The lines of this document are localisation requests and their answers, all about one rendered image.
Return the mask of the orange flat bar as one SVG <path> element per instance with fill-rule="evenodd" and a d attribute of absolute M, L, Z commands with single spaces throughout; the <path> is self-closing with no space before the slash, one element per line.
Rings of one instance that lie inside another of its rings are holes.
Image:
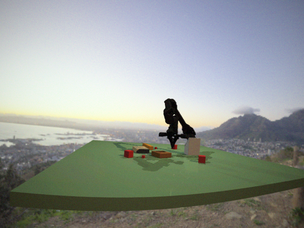
<path fill-rule="evenodd" d="M 142 146 L 145 146 L 146 148 L 148 148 L 149 150 L 153 150 L 153 146 L 147 144 L 147 143 L 143 143 Z"/>

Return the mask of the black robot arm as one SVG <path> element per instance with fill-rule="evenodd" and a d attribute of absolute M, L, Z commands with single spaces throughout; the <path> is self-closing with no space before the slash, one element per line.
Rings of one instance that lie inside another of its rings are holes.
<path fill-rule="evenodd" d="M 179 121 L 182 126 L 183 134 L 187 134 L 188 138 L 196 138 L 195 137 L 196 133 L 194 129 L 190 127 L 190 125 L 186 124 L 186 122 L 182 118 L 182 115 L 178 111 L 176 101 L 174 99 L 168 98 L 164 101 L 164 103 L 165 103 L 165 109 L 163 114 L 164 114 L 165 122 L 169 125 L 178 125 L 178 121 Z M 169 129 L 166 132 L 167 132 L 167 136 L 174 136 L 175 134 L 178 133 L 178 129 L 176 127 L 174 128 L 169 127 Z"/>

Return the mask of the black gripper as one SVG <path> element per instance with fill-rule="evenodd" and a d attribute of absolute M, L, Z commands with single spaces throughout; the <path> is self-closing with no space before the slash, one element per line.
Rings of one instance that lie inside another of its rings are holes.
<path fill-rule="evenodd" d="M 171 127 L 171 128 L 176 127 L 178 129 L 178 125 L 170 125 L 169 127 Z M 166 137 L 166 136 L 167 136 L 166 132 L 160 132 L 159 133 L 159 137 Z M 188 138 L 188 135 L 182 133 L 181 135 L 175 134 L 175 136 L 167 136 L 167 139 L 170 140 L 171 148 L 174 147 L 175 142 L 177 141 L 177 139 L 179 139 L 179 137 L 181 137 L 181 138 Z"/>

